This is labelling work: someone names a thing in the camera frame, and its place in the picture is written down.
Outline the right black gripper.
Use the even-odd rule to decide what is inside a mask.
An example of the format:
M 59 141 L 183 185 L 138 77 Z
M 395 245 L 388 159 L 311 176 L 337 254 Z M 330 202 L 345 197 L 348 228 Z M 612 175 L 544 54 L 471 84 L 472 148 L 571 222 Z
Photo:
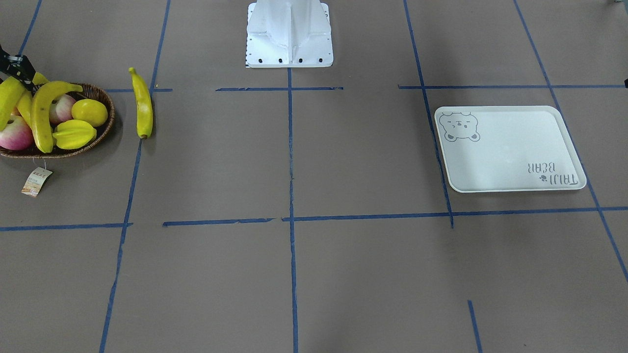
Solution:
M 39 86 L 33 82 L 36 70 L 27 56 L 12 56 L 0 47 L 0 71 L 7 77 L 16 78 L 32 94 L 37 92 Z

